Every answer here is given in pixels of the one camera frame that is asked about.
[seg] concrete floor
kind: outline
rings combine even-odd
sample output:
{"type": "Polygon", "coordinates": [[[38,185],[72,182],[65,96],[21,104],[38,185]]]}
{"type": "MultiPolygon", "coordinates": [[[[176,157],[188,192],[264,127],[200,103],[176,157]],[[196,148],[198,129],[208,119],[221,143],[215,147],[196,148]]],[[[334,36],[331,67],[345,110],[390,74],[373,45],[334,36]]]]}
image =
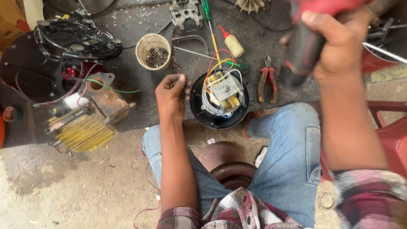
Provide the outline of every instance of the concrete floor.
{"type": "MultiPolygon", "coordinates": [[[[407,79],[367,83],[369,100],[406,101],[407,79]]],[[[388,123],[405,114],[385,113],[388,123]]],[[[212,130],[196,121],[184,124],[186,143],[195,155],[207,140],[237,144],[252,162],[266,139],[244,139],[244,122],[228,130],[212,130]]],[[[27,145],[0,151],[1,228],[132,228],[134,216],[142,209],[157,207],[155,189],[144,177],[148,160],[139,153],[146,130],[122,133],[94,152],[57,154],[46,145],[27,145]]],[[[147,175],[154,176],[148,167],[147,175]]],[[[332,183],[319,185],[321,193],[332,193],[332,183]]],[[[325,196],[326,206],[332,199],[325,196]]],[[[337,229],[334,210],[316,206],[317,229],[337,229]]],[[[160,211],[142,213],[140,229],[156,227],[160,211]]]]}

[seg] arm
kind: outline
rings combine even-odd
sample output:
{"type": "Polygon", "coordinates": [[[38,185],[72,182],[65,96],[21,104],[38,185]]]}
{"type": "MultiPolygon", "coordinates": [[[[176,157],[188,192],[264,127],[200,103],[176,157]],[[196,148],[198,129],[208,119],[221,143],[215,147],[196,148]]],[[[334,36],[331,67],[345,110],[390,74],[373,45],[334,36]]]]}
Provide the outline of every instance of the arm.
{"type": "Polygon", "coordinates": [[[167,75],[155,90],[160,114],[162,212],[197,208],[196,184],[182,130],[184,98],[189,100],[191,86],[185,75],[167,75]]]}
{"type": "Polygon", "coordinates": [[[386,170],[383,148],[369,121],[361,72],[369,11],[363,8],[343,15],[344,24],[309,11],[302,20],[327,39],[313,74],[321,91],[324,150],[330,169],[386,170]]]}

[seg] knee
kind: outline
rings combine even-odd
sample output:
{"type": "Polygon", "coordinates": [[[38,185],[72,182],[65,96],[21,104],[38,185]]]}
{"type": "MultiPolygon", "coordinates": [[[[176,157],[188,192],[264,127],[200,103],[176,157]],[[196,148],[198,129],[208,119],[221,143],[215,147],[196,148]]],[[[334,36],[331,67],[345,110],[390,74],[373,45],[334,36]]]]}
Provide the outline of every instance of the knee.
{"type": "Polygon", "coordinates": [[[160,149],[160,126],[155,125],[149,128],[147,132],[144,133],[143,140],[142,140],[142,147],[143,150],[147,153],[147,156],[151,153],[155,153],[157,150],[156,148],[160,149]]]}
{"type": "Polygon", "coordinates": [[[278,110],[281,119],[301,126],[319,127],[317,111],[308,103],[292,103],[278,110]]]}

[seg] metal ring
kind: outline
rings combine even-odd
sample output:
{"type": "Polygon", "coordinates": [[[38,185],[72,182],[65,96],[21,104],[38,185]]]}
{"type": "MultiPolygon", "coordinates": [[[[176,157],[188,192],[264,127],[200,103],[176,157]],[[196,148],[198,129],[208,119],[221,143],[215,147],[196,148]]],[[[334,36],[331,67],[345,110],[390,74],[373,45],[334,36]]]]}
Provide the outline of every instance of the metal ring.
{"type": "Polygon", "coordinates": [[[329,192],[324,192],[324,193],[322,193],[322,194],[319,196],[319,198],[318,198],[318,205],[319,205],[318,209],[331,210],[331,209],[335,206],[335,197],[334,197],[331,193],[329,193],[329,192]],[[322,199],[322,197],[325,196],[325,195],[329,195],[329,196],[332,197],[332,205],[329,206],[329,207],[324,207],[324,206],[321,204],[321,199],[322,199]]]}
{"type": "Polygon", "coordinates": [[[22,118],[23,118],[23,109],[19,105],[8,106],[3,112],[3,120],[8,123],[20,121],[22,118]],[[16,112],[14,118],[11,117],[13,111],[16,112]]]}
{"type": "Polygon", "coordinates": [[[60,151],[59,148],[58,148],[60,145],[61,145],[61,144],[59,144],[59,145],[57,145],[57,146],[54,147],[54,149],[55,149],[55,151],[56,151],[57,153],[59,153],[59,154],[66,154],[67,152],[69,152],[70,149],[69,149],[68,147],[65,149],[65,152],[60,151]]]}

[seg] screwdriver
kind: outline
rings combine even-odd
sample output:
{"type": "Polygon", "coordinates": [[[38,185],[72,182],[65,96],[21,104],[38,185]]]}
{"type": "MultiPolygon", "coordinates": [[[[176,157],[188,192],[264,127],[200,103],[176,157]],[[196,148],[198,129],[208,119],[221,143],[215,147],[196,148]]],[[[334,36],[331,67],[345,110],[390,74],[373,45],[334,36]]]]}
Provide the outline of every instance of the screwdriver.
{"type": "MultiPolygon", "coordinates": [[[[194,54],[197,54],[197,55],[200,55],[200,56],[203,56],[203,57],[207,57],[207,58],[209,58],[209,59],[212,59],[212,57],[210,57],[210,56],[207,56],[207,55],[204,55],[204,54],[200,54],[200,53],[196,53],[196,52],[193,52],[193,51],[189,51],[189,50],[186,50],[186,49],[183,49],[183,48],[179,48],[179,47],[175,47],[175,46],[173,46],[173,48],[176,48],[176,49],[179,49],[179,50],[182,50],[182,51],[185,51],[185,52],[188,52],[188,53],[194,53],[194,54]]],[[[242,68],[242,69],[248,69],[249,68],[249,66],[247,66],[247,65],[245,65],[245,64],[239,64],[239,63],[233,63],[233,61],[231,61],[231,60],[228,60],[228,61],[226,61],[226,64],[230,67],[230,66],[233,66],[233,67],[235,67],[235,68],[242,68]]]]}
{"type": "MultiPolygon", "coordinates": [[[[213,47],[215,48],[215,52],[218,52],[218,46],[216,45],[215,35],[213,34],[212,26],[210,25],[210,22],[212,21],[212,17],[210,16],[210,12],[209,12],[208,0],[201,0],[201,4],[202,4],[203,13],[205,15],[205,21],[209,24],[210,33],[212,34],[213,47]]],[[[218,59],[220,59],[219,53],[216,54],[216,57],[218,59]]]]}

